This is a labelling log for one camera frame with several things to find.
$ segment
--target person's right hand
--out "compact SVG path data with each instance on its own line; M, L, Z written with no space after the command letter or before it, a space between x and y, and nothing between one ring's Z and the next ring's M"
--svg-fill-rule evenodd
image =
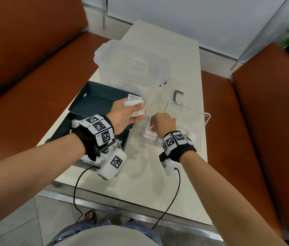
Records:
M154 126L152 132L163 138L167 133L176 130L176 118L171 118L168 113L156 113L151 117L150 126Z

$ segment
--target black cable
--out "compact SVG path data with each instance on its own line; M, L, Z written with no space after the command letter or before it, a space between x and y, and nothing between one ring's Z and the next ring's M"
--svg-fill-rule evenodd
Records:
M175 170L178 171L179 173L179 187L178 187L178 190L176 191L176 194L171 202L171 204L169 205L169 207L167 208L167 210L164 212L164 214L157 220L157 222L155 223L154 227L158 224L159 220L162 219L162 217L167 213L168 209L171 207L172 203L174 202L175 198L176 198L176 195L178 194L179 192L179 189L180 189L180 185L181 185L181 174L180 174L180 171L177 169L177 168L174 168Z
M81 179L82 175L83 175L87 170L89 170L90 168L93 168L93 167L94 167L94 166L91 166L91 167L85 169L85 170L81 173L81 175L78 177L78 179L77 179L77 181L76 181L76 185L75 185L75 188L74 188L73 202L74 202L75 208L82 214L82 215L77 219L76 223L77 223L78 220L83 216L83 213L81 212L81 210L80 210L79 208L77 208L77 206L76 206L76 204L75 204L76 188L77 188L78 182L79 182L79 180Z

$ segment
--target clear plastic tray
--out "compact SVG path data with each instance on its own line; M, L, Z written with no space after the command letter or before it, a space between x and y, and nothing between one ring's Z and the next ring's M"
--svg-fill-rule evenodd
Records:
M102 44L94 62L104 84L137 94L147 104L170 74L167 58L117 40Z
M193 141L198 152L201 151L201 132L205 129L205 125L210 119L210 114L193 110L173 101L168 101L162 97L156 96L153 103L147 108L147 118L140 130L138 143L143 142L162 148L162 139L154 132L151 132L150 117L160 113L168 113L172 118L176 118L177 130L188 135Z

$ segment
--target white table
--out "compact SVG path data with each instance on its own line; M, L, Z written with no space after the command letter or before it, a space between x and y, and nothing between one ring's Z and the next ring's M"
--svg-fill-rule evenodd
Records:
M143 21L136 21L122 38L122 41L155 52L168 58L171 65L171 78L183 80L200 90L201 107L204 111L201 87L199 43L196 40L167 31ZM100 83L97 70L90 81ZM68 114L68 107L49 129L38 145L43 144L56 131ZM82 189L117 198L151 209L165 211L171 203L179 183L178 175L167 177L158 159L162 149L146 144L138 145L139 130L142 123L135 124L130 131L126 146L127 161L118 176L108 182L95 172L87 171L78 186ZM201 131L200 156L207 161L205 129ZM56 181L75 186L83 168L71 166ZM212 222L204 210L183 168L180 169L181 186L179 193L168 213L211 225Z

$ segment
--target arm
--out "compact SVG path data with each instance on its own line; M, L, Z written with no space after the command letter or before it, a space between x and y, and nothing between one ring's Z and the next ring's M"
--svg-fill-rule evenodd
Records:
M175 123L167 113L157 113L150 125L163 138L176 130ZM287 245L244 196L196 152L185 152L180 163L227 245Z
M107 115L115 134L144 115L132 117L144 104L124 107L125 99L114 102ZM0 221L34 197L85 154L76 134L18 153L0 161Z

